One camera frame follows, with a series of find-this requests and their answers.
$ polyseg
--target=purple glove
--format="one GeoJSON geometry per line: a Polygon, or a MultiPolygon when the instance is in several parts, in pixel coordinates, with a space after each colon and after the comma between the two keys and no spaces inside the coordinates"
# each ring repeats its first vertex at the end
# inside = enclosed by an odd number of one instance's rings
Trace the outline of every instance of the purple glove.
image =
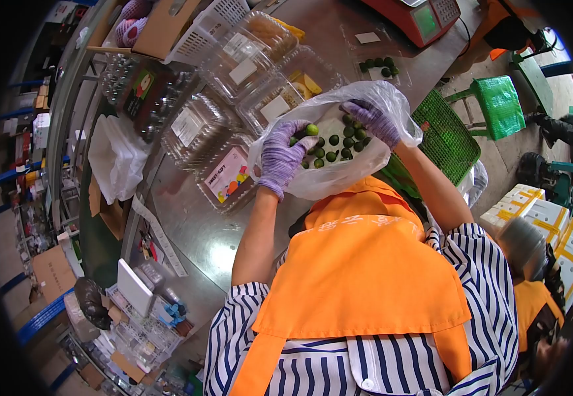
{"type": "Polygon", "coordinates": [[[392,120],[370,103],[353,99],[349,102],[343,102],[341,107],[350,113],[356,121],[362,123],[371,134],[381,139],[390,150],[394,150],[394,147],[401,140],[397,127],[392,120]]]}
{"type": "Polygon", "coordinates": [[[262,175],[258,185],[273,191],[284,199],[284,189],[293,180],[295,169],[302,166],[304,154],[319,140],[317,136],[306,136],[293,147],[289,147],[291,136],[306,128],[306,120],[287,121],[269,132],[262,145],[262,175]]]}

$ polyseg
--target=red scale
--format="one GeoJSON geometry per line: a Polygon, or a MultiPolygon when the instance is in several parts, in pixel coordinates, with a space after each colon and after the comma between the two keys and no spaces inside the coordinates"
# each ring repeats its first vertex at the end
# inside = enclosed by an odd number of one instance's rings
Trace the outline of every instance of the red scale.
{"type": "Polygon", "coordinates": [[[419,48],[442,36],[460,18],[456,0],[362,0],[398,26],[419,48]]]}

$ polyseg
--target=blue and white striped shirt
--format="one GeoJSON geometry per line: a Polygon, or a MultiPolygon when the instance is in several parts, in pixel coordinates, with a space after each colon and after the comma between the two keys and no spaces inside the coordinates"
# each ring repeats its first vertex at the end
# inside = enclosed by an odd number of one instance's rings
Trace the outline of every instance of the blue and white striped shirt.
{"type": "MultiPolygon", "coordinates": [[[[464,324],[472,373],[454,383],[429,334],[288,340],[266,395],[495,395],[515,368],[518,321],[502,250],[477,224],[426,243],[460,276],[471,320],[464,324]]],[[[227,395],[254,339],[251,325],[269,288],[234,286],[214,317],[205,362],[205,395],[227,395]]]]}

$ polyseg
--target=orange vest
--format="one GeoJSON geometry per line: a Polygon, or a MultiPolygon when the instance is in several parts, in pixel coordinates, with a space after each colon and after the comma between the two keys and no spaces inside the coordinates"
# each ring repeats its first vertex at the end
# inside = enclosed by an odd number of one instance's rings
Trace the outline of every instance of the orange vest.
{"type": "Polygon", "coordinates": [[[456,381],[471,373],[471,319],[454,267],[416,214],[369,176],[314,204],[252,329],[231,395],[261,396],[287,339],[431,333],[456,381]]]}
{"type": "Polygon", "coordinates": [[[518,310],[518,333],[520,334],[520,352],[528,350],[526,332],[539,311],[545,304],[559,320],[559,327],[563,327],[564,317],[559,306],[552,299],[551,292],[541,281],[523,281],[513,288],[515,293],[515,306],[518,310]]]}

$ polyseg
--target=metal table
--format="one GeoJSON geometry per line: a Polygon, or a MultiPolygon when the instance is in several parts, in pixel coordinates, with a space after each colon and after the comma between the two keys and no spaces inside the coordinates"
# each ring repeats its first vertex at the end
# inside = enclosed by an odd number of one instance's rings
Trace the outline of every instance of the metal table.
{"type": "MultiPolygon", "coordinates": [[[[459,0],[459,5],[462,19],[473,35],[481,20],[479,5],[470,0],[459,0]]],[[[340,25],[349,22],[369,26],[385,22],[383,17],[366,5],[346,0],[265,0],[255,9],[305,28],[305,44],[312,46],[350,81],[357,78],[350,64],[340,25]]],[[[407,96],[414,110],[465,47],[465,28],[458,21],[442,38],[425,49],[414,47],[389,22],[386,23],[386,30],[395,41],[396,50],[402,54],[404,67],[409,72],[411,85],[399,89],[407,96]]],[[[201,89],[199,83],[190,88],[193,92],[201,89]]],[[[232,217],[222,217],[212,209],[198,189],[194,176],[177,169],[158,143],[148,159],[144,181],[140,183],[136,196],[146,198],[146,207],[157,216],[180,261],[190,273],[188,278],[170,282],[187,303],[188,318],[195,324],[193,333],[205,326],[204,333],[214,313],[222,307],[231,285],[231,268],[238,243],[248,224],[252,204],[232,217]]],[[[289,226],[309,210],[311,204],[310,201],[287,194],[279,205],[275,222],[276,257],[288,246],[289,226]]],[[[139,238],[134,237],[142,223],[140,216],[131,211],[122,245],[122,257],[131,266],[143,260],[143,256],[137,252],[139,238]]]]}

